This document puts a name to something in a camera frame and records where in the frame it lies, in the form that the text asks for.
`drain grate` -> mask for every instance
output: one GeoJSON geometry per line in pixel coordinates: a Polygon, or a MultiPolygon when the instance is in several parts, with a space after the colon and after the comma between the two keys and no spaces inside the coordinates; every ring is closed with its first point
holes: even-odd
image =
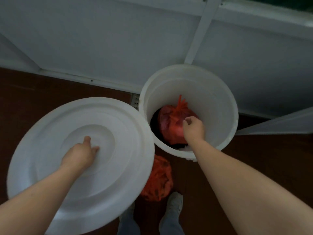
{"type": "Polygon", "coordinates": [[[139,105],[139,94],[133,94],[133,97],[131,99],[131,106],[134,107],[136,110],[138,110],[139,105]]]}

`red plastic bag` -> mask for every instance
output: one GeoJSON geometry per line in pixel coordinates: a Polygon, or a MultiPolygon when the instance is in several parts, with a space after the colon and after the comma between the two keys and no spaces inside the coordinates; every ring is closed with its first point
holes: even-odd
{"type": "Polygon", "coordinates": [[[170,144],[187,144],[184,138],[182,122],[186,117],[198,116],[190,109],[185,99],[181,102],[182,95],[179,96],[178,104],[174,106],[163,106],[159,112],[159,129],[164,139],[170,144]]]}
{"type": "Polygon", "coordinates": [[[140,193],[147,201],[160,201],[173,188],[172,168],[165,158],[154,155],[154,162],[147,184],[140,193]]]}

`white plastic lid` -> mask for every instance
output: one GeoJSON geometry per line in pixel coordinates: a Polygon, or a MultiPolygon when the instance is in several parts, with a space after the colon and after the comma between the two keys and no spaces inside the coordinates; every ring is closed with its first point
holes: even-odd
{"type": "Polygon", "coordinates": [[[104,226],[131,205],[150,175],[154,142],[146,120],[124,102],[86,98],[51,111],[25,134],[9,167],[9,198],[56,171],[86,135],[100,146],[96,160],[73,184],[46,234],[104,226]]]}

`hand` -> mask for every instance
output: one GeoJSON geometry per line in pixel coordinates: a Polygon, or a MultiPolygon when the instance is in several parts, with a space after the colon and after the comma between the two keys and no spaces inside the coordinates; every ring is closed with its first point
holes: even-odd
{"type": "Polygon", "coordinates": [[[83,143],[75,144],[68,150],[62,158],[60,168],[71,168],[82,174],[84,170],[90,167],[99,150],[99,146],[91,147],[90,140],[91,138],[89,136],[85,136],[83,143]]]}
{"type": "Polygon", "coordinates": [[[182,122],[182,128],[184,137],[190,146],[198,140],[204,140],[204,125],[200,119],[194,116],[187,117],[182,122]]]}

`foot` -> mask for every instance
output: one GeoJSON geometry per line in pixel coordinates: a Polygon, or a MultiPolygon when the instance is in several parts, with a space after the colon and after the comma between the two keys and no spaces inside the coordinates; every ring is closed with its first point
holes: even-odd
{"type": "Polygon", "coordinates": [[[166,212],[163,216],[163,218],[160,221],[159,224],[159,231],[161,230],[160,228],[163,225],[163,221],[167,216],[171,216],[174,218],[179,218],[179,215],[182,211],[182,205],[183,205],[183,196],[179,194],[178,192],[173,192],[170,197],[168,198],[167,201],[167,206],[166,206],[166,212]]]}
{"type": "Polygon", "coordinates": [[[131,216],[134,217],[134,210],[135,210],[135,202],[131,204],[120,216],[119,220],[122,221],[123,217],[125,216],[131,216]]]}

